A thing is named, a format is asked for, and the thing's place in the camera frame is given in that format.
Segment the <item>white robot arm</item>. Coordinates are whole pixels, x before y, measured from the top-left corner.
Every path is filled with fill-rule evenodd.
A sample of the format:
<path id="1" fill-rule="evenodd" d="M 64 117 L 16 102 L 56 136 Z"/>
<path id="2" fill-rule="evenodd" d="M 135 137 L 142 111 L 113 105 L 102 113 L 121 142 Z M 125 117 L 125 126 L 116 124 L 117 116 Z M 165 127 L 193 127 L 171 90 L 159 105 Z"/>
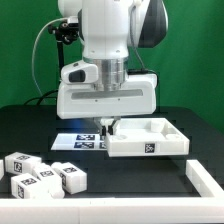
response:
<path id="1" fill-rule="evenodd" d="M 78 26 L 82 59 L 61 70 L 57 115 L 92 118 L 100 134 L 113 128 L 103 120 L 151 114 L 157 76 L 129 71 L 128 48 L 153 48 L 165 37 L 163 0 L 58 0 L 62 15 Z"/>

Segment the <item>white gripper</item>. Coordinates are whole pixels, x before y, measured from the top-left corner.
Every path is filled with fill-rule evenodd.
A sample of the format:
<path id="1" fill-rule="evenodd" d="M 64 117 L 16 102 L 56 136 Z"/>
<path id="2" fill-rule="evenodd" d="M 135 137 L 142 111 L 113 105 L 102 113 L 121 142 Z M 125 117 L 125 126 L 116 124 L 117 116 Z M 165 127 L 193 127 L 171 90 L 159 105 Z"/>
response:
<path id="1" fill-rule="evenodd" d="M 131 75 L 119 90 L 98 91 L 92 85 L 69 85 L 62 82 L 57 98 L 57 115 L 61 119 L 114 117 L 108 126 L 113 135 L 120 117 L 152 114 L 156 109 L 157 76 L 155 74 Z M 106 126 L 101 119 L 96 125 L 100 137 L 106 137 Z"/>

